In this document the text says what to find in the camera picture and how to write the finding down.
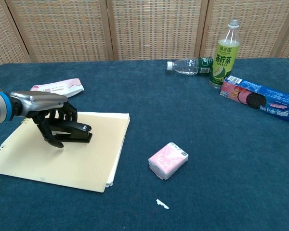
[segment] cookie image on box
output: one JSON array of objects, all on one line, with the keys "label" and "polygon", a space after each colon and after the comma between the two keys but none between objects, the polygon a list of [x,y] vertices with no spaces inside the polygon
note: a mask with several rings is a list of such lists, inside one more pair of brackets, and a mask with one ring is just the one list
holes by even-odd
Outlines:
[{"label": "cookie image on box", "polygon": [[237,100],[242,103],[242,104],[245,104],[245,105],[248,105],[247,103],[247,97],[251,94],[252,92],[249,91],[249,90],[245,90],[245,91],[241,91],[238,93],[237,95]]},{"label": "cookie image on box", "polygon": [[265,106],[266,99],[263,95],[252,92],[247,96],[246,102],[252,108],[259,109],[260,106]]}]

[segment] clear plastic bottle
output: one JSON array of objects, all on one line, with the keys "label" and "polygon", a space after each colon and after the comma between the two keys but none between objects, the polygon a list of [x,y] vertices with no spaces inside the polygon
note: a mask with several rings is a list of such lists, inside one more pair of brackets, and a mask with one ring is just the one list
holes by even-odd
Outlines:
[{"label": "clear plastic bottle", "polygon": [[167,70],[184,75],[208,74],[212,65],[213,59],[211,57],[185,58],[175,62],[167,62]]},{"label": "clear plastic bottle", "polygon": [[213,68],[210,73],[209,84],[214,88],[221,88],[223,81],[232,71],[236,54],[240,46],[238,35],[239,21],[230,20],[227,32],[220,38]]}]

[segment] bottle cap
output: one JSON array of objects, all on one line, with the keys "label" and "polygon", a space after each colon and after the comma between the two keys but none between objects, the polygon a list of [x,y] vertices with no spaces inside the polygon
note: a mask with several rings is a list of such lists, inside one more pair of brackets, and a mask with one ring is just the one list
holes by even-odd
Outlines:
[{"label": "bottle cap", "polygon": [[228,26],[231,29],[234,29],[234,28],[239,28],[240,24],[239,24],[239,21],[237,19],[231,19],[230,22],[228,23]]},{"label": "bottle cap", "polygon": [[172,71],[172,62],[167,62],[167,71]]}]

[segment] notebook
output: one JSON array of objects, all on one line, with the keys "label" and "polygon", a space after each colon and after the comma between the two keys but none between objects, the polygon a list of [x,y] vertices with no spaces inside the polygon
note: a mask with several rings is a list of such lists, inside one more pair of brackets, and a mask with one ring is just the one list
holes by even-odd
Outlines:
[{"label": "notebook", "polygon": [[0,146],[0,174],[104,192],[114,180],[129,114],[79,112],[78,122],[92,127],[92,140],[64,142],[60,149],[25,119]]}]

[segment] blue tabletop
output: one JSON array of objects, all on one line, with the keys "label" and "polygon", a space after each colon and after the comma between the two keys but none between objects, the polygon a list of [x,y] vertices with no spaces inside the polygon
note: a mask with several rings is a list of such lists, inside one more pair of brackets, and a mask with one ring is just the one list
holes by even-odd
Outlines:
[{"label": "blue tabletop", "polygon": [[[289,93],[289,58],[237,59],[232,74]],[[0,231],[289,231],[289,123],[166,60],[0,66],[6,92],[77,77],[78,111],[130,113],[114,184],[98,193],[0,175]],[[0,144],[21,120],[0,124]],[[160,180],[148,158],[168,142],[189,160]]]}]

